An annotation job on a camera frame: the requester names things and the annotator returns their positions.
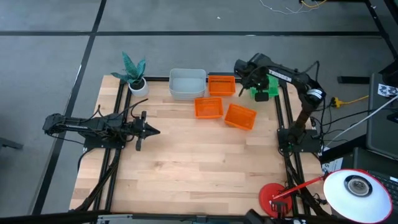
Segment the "yellow cable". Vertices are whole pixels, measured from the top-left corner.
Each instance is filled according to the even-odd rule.
[[[307,3],[304,2],[304,0],[302,0],[301,3],[302,3],[304,6],[307,6],[307,7],[318,7],[319,5],[325,3],[326,1],[327,1],[327,0],[323,0],[321,3],[318,3],[317,5],[314,5],[314,6],[309,6]]]
[[[368,95],[368,96],[361,97],[361,98],[356,99],[356,100],[353,100],[353,101],[350,101],[350,102],[343,102],[343,104],[344,104],[344,105],[347,105],[347,104],[350,104],[350,103],[355,103],[355,102],[358,102],[359,100],[363,100],[363,99],[366,99],[366,98],[368,98],[368,97],[369,97],[369,95]]]

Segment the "green plant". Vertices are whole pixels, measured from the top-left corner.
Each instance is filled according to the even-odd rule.
[[[142,77],[144,76],[145,71],[145,59],[142,59],[137,66],[131,61],[130,57],[125,53],[122,52],[123,55],[123,62],[126,68],[125,75],[121,75],[117,72],[111,72],[111,74],[116,77],[120,78],[121,80],[130,83],[132,85],[138,85],[142,81]]]

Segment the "orange bin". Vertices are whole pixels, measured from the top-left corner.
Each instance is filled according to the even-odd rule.
[[[235,77],[209,75],[209,93],[211,96],[232,96],[235,93]]]
[[[254,110],[231,103],[225,116],[225,123],[244,130],[252,130],[256,114]]]
[[[220,118],[223,116],[223,102],[220,97],[196,98],[195,116],[198,119]]]

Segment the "wooden table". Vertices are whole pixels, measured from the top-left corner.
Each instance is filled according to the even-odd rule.
[[[122,150],[111,211],[244,215],[253,208],[266,215],[258,202],[261,187],[272,182],[283,185],[287,179],[283,157],[277,152],[275,100],[256,103],[248,91],[238,98],[240,84],[234,96],[223,97],[224,115],[230,103],[257,111],[253,130],[243,131],[228,126],[223,119],[195,119],[193,102],[174,101],[168,82],[148,84],[149,100],[134,113],[146,110],[147,122],[161,134],[144,140],[141,152],[135,150],[135,140]],[[118,86],[119,80],[104,76],[97,100],[102,114],[113,112]],[[289,85],[288,91],[296,118],[300,101],[293,86]],[[131,104],[139,100],[142,98],[132,97]],[[287,124],[283,97],[281,101]],[[70,208],[79,206],[93,190],[103,154],[104,149],[96,149],[83,158]],[[313,155],[301,153],[301,160],[305,180],[322,174]],[[324,198],[322,183],[308,189]],[[104,208],[105,199],[103,193],[100,208]]]

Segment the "lamp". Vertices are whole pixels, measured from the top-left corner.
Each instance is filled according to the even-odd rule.
[[[280,184],[267,184],[259,194],[260,206],[268,215],[280,218],[278,215],[286,214],[292,208],[292,192],[323,179],[327,202],[349,220],[377,223],[384,221],[392,212],[391,198],[384,186],[367,172],[354,169],[341,169],[326,178],[317,177],[288,190]],[[285,206],[281,208],[280,203],[285,203]]]

